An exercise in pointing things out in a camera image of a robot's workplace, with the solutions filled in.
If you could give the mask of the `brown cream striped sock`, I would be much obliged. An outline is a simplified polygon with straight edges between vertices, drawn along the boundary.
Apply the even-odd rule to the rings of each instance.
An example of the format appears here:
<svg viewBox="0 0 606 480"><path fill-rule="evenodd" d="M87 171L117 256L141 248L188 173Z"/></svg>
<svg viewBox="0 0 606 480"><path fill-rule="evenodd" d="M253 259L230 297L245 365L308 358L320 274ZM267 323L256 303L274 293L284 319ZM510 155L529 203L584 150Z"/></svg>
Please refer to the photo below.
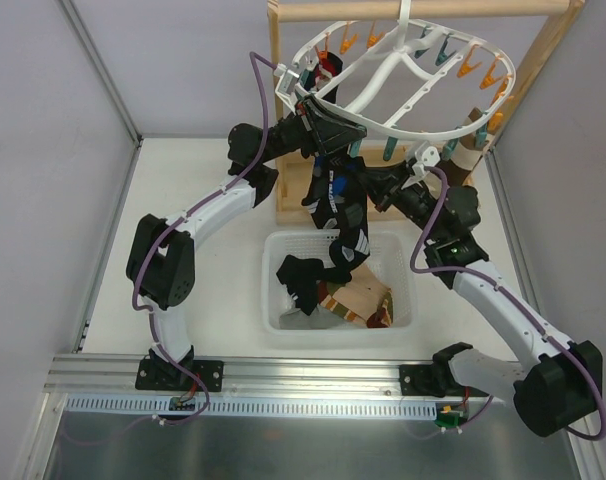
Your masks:
<svg viewBox="0 0 606 480"><path fill-rule="evenodd" d="M482 129L460 137L453 151L445 159L440 159L437 167L445 173L450 187L470 185L469 177L494 137L494 131L484 125Z"/></svg>

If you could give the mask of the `white round clip hanger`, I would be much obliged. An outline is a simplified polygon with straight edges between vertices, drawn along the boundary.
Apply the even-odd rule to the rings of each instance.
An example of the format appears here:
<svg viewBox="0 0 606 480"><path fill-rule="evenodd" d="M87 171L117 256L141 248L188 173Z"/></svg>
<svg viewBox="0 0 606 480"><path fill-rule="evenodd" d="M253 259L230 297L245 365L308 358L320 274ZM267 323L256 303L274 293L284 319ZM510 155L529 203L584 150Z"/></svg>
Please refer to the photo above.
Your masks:
<svg viewBox="0 0 606 480"><path fill-rule="evenodd" d="M467 78L480 68L471 58L479 54L488 70L479 88L496 91L477 119L449 123L436 130L418 116L439 111L444 82ZM421 14L415 1L399 5L397 25L343 66L324 88L308 92L328 110L386 137L403 141L446 142L489 127L510 100L516 81L511 59L498 47L472 34L435 22Z"/></svg>

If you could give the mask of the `black blue sport sock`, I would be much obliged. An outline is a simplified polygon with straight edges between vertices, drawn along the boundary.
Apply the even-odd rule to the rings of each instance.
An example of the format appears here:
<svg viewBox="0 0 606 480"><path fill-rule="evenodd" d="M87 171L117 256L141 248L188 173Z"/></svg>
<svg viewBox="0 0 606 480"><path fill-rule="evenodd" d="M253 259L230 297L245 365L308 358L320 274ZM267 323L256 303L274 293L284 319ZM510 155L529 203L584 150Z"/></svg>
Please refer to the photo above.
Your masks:
<svg viewBox="0 0 606 480"><path fill-rule="evenodd" d="M348 178L341 164L336 165L324 156L315 158L309 189L301 204L318 229L347 227L345 211L348 186Z"/></svg>

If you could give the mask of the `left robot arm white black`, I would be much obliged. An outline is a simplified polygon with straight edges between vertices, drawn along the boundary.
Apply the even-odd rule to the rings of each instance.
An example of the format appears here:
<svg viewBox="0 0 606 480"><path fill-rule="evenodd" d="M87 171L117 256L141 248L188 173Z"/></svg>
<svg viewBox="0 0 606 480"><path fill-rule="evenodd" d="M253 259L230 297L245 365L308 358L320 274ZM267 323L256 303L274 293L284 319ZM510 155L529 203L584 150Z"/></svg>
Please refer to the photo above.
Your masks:
<svg viewBox="0 0 606 480"><path fill-rule="evenodd" d="M295 151L303 156L342 153L366 133L364 126L308 95L274 126L234 126L228 135L227 176L194 206L166 217L148 214L139 221L126 276L133 284L133 308L148 315L153 345L139 363L136 389L215 386L194 358L181 306L195 285L196 251L221 227L271 194L278 172L268 167L269 161Z"/></svg>

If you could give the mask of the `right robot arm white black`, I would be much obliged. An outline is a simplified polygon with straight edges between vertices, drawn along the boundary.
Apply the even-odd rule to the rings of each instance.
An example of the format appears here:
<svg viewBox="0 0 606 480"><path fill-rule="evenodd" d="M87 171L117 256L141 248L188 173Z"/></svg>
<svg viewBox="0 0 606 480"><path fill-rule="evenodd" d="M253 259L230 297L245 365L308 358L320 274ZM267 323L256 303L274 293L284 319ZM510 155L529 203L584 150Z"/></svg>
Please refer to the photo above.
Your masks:
<svg viewBox="0 0 606 480"><path fill-rule="evenodd" d="M415 274L432 274L472 305L516 356L515 366L460 342L433 357L431 380L438 396L463 387L510 404L536 435L565 430L587 441L606 437L602 395L603 357L590 341L577 343L545 320L504 281L473 236L480 223L478 193L451 186L439 168L441 183L432 196L427 185L413 183L407 167L367 167L359 173L375 207L396 207L421 230L411 254L425 256Z"/></svg>

